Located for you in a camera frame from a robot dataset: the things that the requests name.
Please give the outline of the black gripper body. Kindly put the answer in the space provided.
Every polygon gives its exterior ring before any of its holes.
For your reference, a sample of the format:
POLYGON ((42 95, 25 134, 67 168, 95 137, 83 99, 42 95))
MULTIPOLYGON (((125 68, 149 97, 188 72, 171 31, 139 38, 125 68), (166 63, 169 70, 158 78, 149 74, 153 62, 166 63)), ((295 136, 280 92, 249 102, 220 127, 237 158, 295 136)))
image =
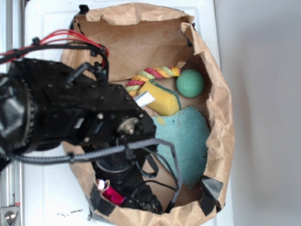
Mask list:
POLYGON ((141 148, 127 149, 101 157, 92 165, 102 197, 103 192, 112 187, 125 197, 120 207, 156 214, 163 212, 160 201, 145 181, 146 178, 153 179, 158 174, 158 166, 147 151, 141 148))

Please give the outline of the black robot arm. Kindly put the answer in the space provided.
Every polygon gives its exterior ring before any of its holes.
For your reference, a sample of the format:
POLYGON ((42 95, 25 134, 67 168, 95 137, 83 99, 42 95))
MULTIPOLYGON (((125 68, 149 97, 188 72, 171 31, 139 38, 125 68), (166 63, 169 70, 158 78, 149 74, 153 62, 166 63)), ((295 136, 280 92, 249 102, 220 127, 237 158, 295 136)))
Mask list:
POLYGON ((60 62, 14 61, 0 76, 0 154, 25 161, 25 153, 62 142, 81 146, 94 175, 108 179, 127 208, 162 213, 142 170, 156 145, 131 143, 155 137, 151 117, 119 84, 110 84, 100 66, 72 69, 60 62))

